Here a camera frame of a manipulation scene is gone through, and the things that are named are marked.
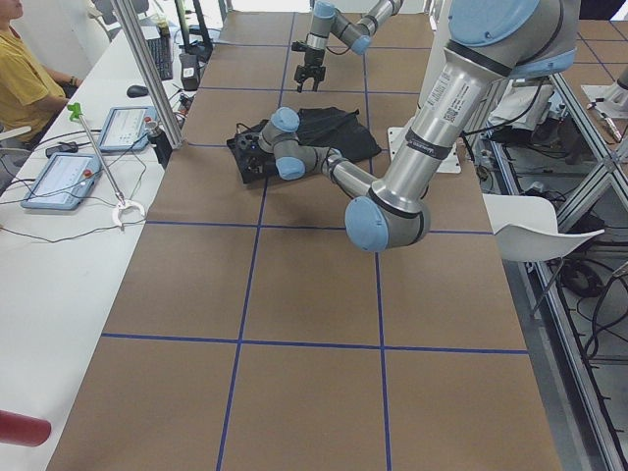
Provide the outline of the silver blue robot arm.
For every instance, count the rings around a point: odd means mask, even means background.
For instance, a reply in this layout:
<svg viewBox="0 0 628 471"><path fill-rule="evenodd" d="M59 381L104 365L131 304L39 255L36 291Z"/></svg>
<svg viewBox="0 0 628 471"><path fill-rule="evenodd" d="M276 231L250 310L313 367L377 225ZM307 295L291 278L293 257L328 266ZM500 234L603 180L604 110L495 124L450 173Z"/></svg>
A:
<svg viewBox="0 0 628 471"><path fill-rule="evenodd" d="M351 200L344 224L354 245L370 252L424 237L430 215L423 195L467 122L499 79L527 79L568 69L576 54L577 1L454 1L445 19L445 64L406 127L385 175L373 177L333 147L300 142L300 119L279 108L257 133L285 181L320 172Z"/></svg>
<svg viewBox="0 0 628 471"><path fill-rule="evenodd" d="M342 42L347 50L363 55L380 26L397 15L402 5L402 1L379 1L359 21L353 23L332 3L314 1L310 29L305 39L294 41L290 47L292 51L304 54L303 63L296 67L293 77L297 83L296 91L301 92L309 79L313 79L312 90L317 91L325 79L324 58L330 35Z"/></svg>

